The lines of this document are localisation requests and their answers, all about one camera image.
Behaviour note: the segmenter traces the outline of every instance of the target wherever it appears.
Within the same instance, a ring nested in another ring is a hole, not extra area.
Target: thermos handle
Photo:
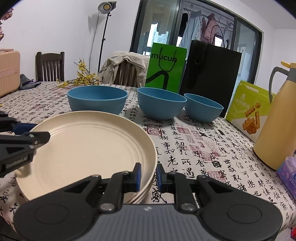
[[[280,72],[286,76],[289,75],[289,71],[288,70],[285,70],[281,67],[274,67],[274,69],[272,70],[271,72],[271,75],[270,75],[270,79],[269,79],[269,86],[268,86],[268,92],[269,92],[269,102],[272,103],[272,92],[271,92],[271,86],[272,86],[272,80],[274,79],[274,75],[276,72]]]

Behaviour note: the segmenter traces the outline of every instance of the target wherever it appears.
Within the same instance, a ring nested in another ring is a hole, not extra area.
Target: metal bolt
[[[183,203],[181,205],[181,208],[184,210],[184,211],[192,211],[195,209],[195,206],[192,204],[192,203]]]
[[[102,209],[103,211],[112,211],[115,208],[114,204],[112,203],[103,203],[100,206],[100,209]]]

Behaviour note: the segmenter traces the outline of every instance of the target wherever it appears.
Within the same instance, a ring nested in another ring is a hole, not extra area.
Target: stack of plates
[[[140,203],[148,194],[157,165],[149,135],[134,122],[105,112],[76,111],[52,117],[32,131],[48,131],[50,141],[36,149],[33,162],[18,169],[17,183],[27,200],[90,175],[110,178],[141,163],[140,191],[125,203]]]

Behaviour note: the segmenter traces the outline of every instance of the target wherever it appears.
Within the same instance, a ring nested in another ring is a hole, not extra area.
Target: pink suitcase
[[[0,97],[11,93],[20,85],[20,53],[13,49],[0,49]]]

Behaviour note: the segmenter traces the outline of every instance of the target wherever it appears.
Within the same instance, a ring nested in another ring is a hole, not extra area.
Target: bowl rim
[[[83,99],[83,98],[77,98],[77,97],[74,97],[74,96],[72,96],[72,95],[70,95],[70,94],[69,94],[69,92],[70,92],[71,90],[74,90],[74,89],[77,89],[77,88],[82,88],[82,87],[90,87],[90,86],[96,86],[96,87],[107,87],[107,88],[114,88],[114,89],[119,89],[119,90],[122,90],[122,91],[124,91],[126,94],[125,94],[125,96],[123,96],[123,97],[119,97],[119,98],[113,98],[113,99],[105,99],[105,100],[97,100],[97,99]],[[71,98],[73,98],[73,99],[78,99],[78,100],[91,100],[91,101],[110,101],[110,100],[120,100],[120,99],[125,99],[125,98],[127,98],[127,97],[128,97],[128,92],[127,92],[126,90],[123,90],[123,89],[120,89],[120,88],[116,88],[116,87],[113,87],[113,86],[105,86],[105,85],[84,85],[84,86],[78,86],[78,87],[76,87],[76,88],[73,88],[73,89],[70,89],[70,90],[68,90],[68,92],[67,92],[67,96],[68,96],[68,97],[71,97]]]
[[[156,99],[160,99],[160,100],[167,100],[167,101],[178,102],[178,103],[185,103],[187,101],[187,99],[184,96],[182,96],[182,95],[180,95],[178,93],[175,93],[175,92],[172,92],[172,91],[168,91],[168,90],[163,90],[163,89],[158,89],[158,90],[171,92],[173,94],[176,94],[176,95],[179,95],[179,96],[183,97],[185,100],[182,100],[182,101],[168,100],[168,99],[163,99],[163,98],[155,97],[155,96],[152,96],[152,95],[148,95],[148,94],[145,94],[145,93],[143,93],[143,92],[140,91],[140,89],[144,89],[144,88],[145,89],[158,89],[158,88],[151,88],[151,87],[141,87],[141,88],[138,88],[137,91],[140,92],[143,95],[146,95],[146,96],[149,96],[149,97],[152,97],[152,98],[156,98]]]
[[[216,103],[216,104],[220,105],[220,104],[219,104],[219,103],[217,103],[216,101],[213,101],[213,100],[211,100],[211,99],[208,99],[208,98],[206,98],[206,97],[203,97],[203,96],[200,96],[200,95],[195,95],[195,94],[190,94],[190,93],[185,93],[185,94],[184,94],[184,96],[185,96],[186,98],[188,98],[188,99],[190,99],[190,100],[192,100],[192,101],[194,101],[194,102],[197,102],[197,103],[200,103],[200,104],[202,104],[202,105],[205,105],[205,106],[208,106],[208,107],[212,107],[212,108],[215,108],[215,109],[219,109],[219,110],[222,110],[222,109],[224,109],[224,107],[223,107],[222,105],[220,105],[220,106],[221,106],[220,108],[218,108],[218,107],[215,107],[215,106],[211,106],[211,105],[207,105],[207,104],[204,104],[204,103],[202,103],[202,102],[199,102],[199,101],[197,101],[197,100],[194,100],[194,99],[190,98],[190,97],[189,97],[189,96],[187,96],[187,95],[194,95],[194,96],[198,96],[198,97],[201,97],[201,98],[203,98],[203,99],[210,100],[210,101],[212,101],[212,102],[214,102],[214,103]]]

